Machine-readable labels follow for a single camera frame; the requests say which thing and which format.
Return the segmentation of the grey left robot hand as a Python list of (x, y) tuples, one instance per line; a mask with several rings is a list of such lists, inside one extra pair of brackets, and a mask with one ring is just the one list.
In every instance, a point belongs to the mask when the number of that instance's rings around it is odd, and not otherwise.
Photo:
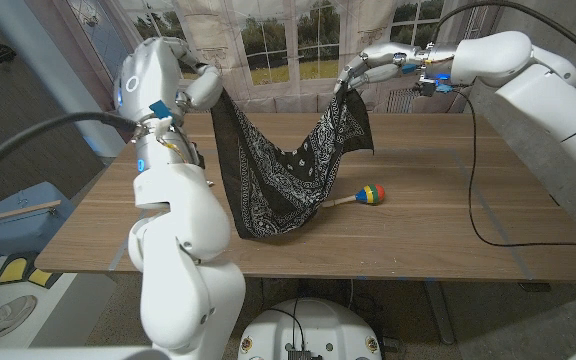
[(131, 139), (137, 169), (202, 166), (203, 157), (183, 130), (184, 116), (213, 107), (222, 90), (220, 71), (198, 60), (186, 41), (151, 37), (139, 44), (114, 81), (117, 113), (137, 124)]

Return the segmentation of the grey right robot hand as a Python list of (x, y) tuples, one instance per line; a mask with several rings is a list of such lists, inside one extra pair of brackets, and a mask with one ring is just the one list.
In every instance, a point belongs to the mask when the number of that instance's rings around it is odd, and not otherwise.
[(340, 72), (333, 93), (365, 84), (385, 82), (396, 75), (417, 75), (414, 89), (431, 97), (441, 80), (450, 78), (457, 46), (430, 45), (427, 49), (396, 42), (374, 44), (360, 51)]

